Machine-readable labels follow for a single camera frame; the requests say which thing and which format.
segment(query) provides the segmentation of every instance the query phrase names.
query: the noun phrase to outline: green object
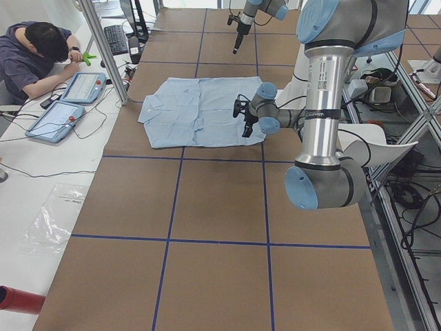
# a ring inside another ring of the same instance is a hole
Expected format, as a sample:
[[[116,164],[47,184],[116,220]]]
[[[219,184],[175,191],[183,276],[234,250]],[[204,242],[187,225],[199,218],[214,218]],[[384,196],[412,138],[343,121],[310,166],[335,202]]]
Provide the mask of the green object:
[[[90,55],[89,53],[84,52],[83,53],[83,61],[88,67],[90,67],[89,59],[96,59],[96,55]]]

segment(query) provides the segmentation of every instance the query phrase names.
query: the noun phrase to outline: white table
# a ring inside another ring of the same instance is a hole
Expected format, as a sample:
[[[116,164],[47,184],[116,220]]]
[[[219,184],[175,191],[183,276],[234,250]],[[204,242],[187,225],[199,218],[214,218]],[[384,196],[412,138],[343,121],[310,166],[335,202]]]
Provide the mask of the white table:
[[[101,22],[103,26],[106,26],[118,21],[104,19]],[[90,35],[86,23],[76,33],[83,50],[90,40]],[[89,53],[96,54],[98,57],[91,59],[92,65],[90,67],[82,63],[81,71],[105,72],[105,69],[100,66],[101,56],[95,43],[92,44]],[[115,61],[117,66],[121,66],[125,61],[130,62],[130,57],[128,54],[119,55],[115,57]],[[43,109],[39,104],[45,98],[47,96],[30,102],[21,112],[41,114]],[[86,107],[86,111],[91,110],[94,104]],[[121,103],[115,91],[112,90],[98,106],[98,109],[107,115],[102,128],[86,139],[79,139],[75,133],[71,132],[58,144],[44,143],[28,138],[4,142],[8,139],[25,136],[22,128],[11,123],[0,138],[0,141],[3,141],[0,142],[2,162],[7,166],[31,174],[54,174],[79,170],[95,171],[120,107]],[[75,130],[79,136],[84,137],[96,130],[104,118],[104,115],[92,110],[77,123]],[[14,122],[24,128],[29,128],[34,121],[33,117],[20,116]],[[46,295],[57,271],[61,254],[24,254],[20,252],[19,242],[56,184],[89,186],[94,174],[67,174],[33,179],[13,170],[5,170],[8,172],[9,178],[4,183],[0,183],[0,285]],[[2,330],[29,331],[36,320],[36,315],[0,311],[0,329]]]

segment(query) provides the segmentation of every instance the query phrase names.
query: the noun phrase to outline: red cylinder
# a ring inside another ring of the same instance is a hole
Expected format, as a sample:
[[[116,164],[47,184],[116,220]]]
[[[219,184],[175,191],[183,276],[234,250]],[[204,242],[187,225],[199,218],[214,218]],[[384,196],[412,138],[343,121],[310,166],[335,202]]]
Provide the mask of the red cylinder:
[[[37,315],[45,299],[43,295],[0,286],[0,310]]]

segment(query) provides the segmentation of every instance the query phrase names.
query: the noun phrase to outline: hand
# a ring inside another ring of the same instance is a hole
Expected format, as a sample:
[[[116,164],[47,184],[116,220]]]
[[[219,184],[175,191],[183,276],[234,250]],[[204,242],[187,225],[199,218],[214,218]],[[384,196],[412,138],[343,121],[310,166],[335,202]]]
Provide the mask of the hand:
[[[75,72],[80,71],[80,65],[78,62],[71,62],[64,67],[63,73],[66,75],[65,78],[70,78]]]
[[[79,50],[69,51],[69,58],[72,62],[81,62],[83,60],[83,53]]]

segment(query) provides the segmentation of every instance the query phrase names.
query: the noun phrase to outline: dark shirt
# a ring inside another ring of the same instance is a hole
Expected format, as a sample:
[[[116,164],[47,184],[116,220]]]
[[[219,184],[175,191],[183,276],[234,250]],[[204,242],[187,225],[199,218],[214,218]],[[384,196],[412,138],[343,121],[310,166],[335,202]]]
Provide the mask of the dark shirt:
[[[54,67],[51,59],[32,54],[15,37],[17,28],[27,27],[35,22],[21,22],[10,26],[4,36],[0,36],[0,81],[5,80],[6,89],[17,105],[22,105],[28,98],[23,88],[46,77]],[[59,28],[67,40],[72,34]]]

